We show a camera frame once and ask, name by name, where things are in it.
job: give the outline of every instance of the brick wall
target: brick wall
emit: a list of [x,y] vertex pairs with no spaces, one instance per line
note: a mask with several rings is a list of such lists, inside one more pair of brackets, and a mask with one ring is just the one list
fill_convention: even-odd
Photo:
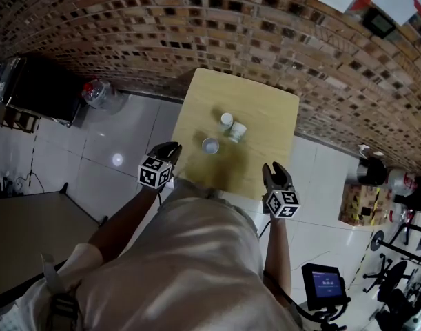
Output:
[[0,0],[0,59],[180,98],[194,68],[235,74],[300,96],[298,131],[421,173],[421,20],[382,40],[359,18],[317,0]]

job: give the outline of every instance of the black wheel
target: black wheel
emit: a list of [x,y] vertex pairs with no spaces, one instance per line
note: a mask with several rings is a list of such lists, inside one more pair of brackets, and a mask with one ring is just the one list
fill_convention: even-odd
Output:
[[374,234],[372,240],[371,240],[371,250],[377,251],[379,247],[381,246],[378,241],[383,241],[384,238],[384,232],[383,230],[379,230],[377,233]]

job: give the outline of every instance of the forearm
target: forearm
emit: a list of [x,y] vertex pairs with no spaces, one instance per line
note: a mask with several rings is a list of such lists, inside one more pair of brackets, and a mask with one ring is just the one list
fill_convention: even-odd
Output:
[[265,271],[290,295],[291,268],[285,219],[271,219]]
[[104,262],[111,261],[120,255],[154,203],[156,194],[155,190],[143,187],[132,200],[92,235],[89,244],[100,250]]

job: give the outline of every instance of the person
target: person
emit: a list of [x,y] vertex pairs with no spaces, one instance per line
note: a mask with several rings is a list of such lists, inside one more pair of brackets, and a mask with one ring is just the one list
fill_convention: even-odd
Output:
[[[241,209],[183,179],[135,243],[122,251],[154,203],[143,186],[59,270],[89,330],[300,330],[291,306],[263,277],[259,238]],[[271,217],[265,271],[290,295],[284,219]],[[22,297],[24,330],[45,330],[45,280]]]

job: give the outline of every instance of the blue screen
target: blue screen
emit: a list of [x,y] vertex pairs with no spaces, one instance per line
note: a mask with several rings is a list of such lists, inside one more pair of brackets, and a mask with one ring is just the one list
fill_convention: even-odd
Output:
[[342,295],[339,276],[335,273],[313,272],[314,287],[318,298]]

